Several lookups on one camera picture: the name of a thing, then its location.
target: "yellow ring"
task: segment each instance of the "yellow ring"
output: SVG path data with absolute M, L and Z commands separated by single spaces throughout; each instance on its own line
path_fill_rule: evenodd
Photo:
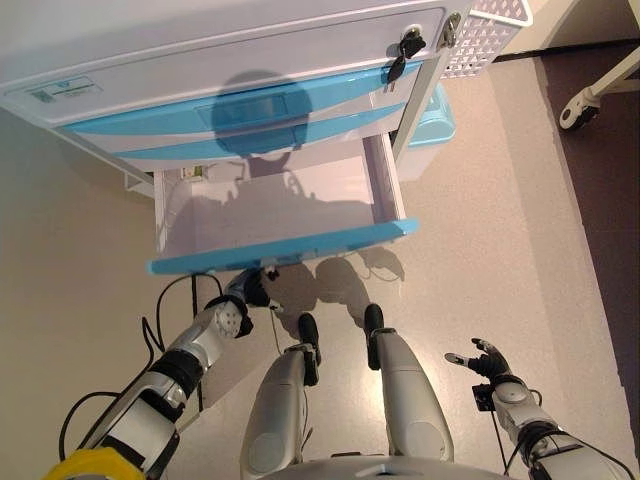
M 111 447 L 76 450 L 53 467 L 43 480 L 67 480 L 78 475 L 104 475 L 111 480 L 144 480 L 143 473 Z

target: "plastic basket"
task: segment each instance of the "plastic basket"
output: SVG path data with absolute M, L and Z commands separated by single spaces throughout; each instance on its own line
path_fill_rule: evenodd
M 442 78 L 477 75 L 521 28 L 532 23 L 527 0 L 476 0 Z

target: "wheel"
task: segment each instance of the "wheel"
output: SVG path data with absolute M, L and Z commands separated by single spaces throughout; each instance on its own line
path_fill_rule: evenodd
M 573 97 L 560 114 L 559 124 L 563 130 L 577 130 L 600 112 L 600 101 L 590 95 L 587 87 Z

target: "label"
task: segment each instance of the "label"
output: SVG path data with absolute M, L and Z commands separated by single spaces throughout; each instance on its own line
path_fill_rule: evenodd
M 80 95 L 97 94 L 102 89 L 93 83 L 89 77 L 76 77 L 61 80 L 43 87 L 27 90 L 32 96 L 43 103 L 54 103 L 60 100 L 75 98 Z

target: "robot leg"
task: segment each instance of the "robot leg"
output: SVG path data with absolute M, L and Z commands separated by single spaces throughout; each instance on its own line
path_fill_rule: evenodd
M 378 305 L 367 307 L 365 334 L 369 366 L 382 373 L 391 455 L 453 461 L 449 427 L 429 379 L 402 337 L 384 328 Z
M 305 321 L 312 322 L 315 330 L 311 315 L 303 315 L 299 326 Z M 313 343 L 287 348 L 260 385 L 240 454 L 243 480 L 261 478 L 302 461 L 304 387 L 318 382 L 315 331 Z

